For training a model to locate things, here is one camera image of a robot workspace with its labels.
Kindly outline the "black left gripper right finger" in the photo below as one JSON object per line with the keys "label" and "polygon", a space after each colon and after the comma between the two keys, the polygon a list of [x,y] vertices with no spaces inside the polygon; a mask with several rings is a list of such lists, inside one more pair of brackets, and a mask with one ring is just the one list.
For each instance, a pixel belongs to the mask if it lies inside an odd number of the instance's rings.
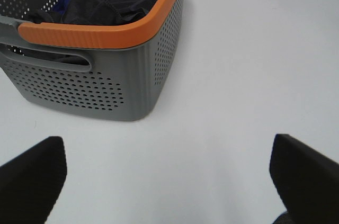
{"label": "black left gripper right finger", "polygon": [[286,211],[274,223],[338,223],[338,163],[277,134],[269,172]]}

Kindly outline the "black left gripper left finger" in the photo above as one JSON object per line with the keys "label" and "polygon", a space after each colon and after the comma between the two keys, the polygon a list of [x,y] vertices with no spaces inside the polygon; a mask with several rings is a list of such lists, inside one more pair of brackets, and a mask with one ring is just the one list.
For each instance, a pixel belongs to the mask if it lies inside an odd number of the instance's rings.
{"label": "black left gripper left finger", "polygon": [[44,139],[1,166],[1,223],[45,223],[67,176],[62,137]]}

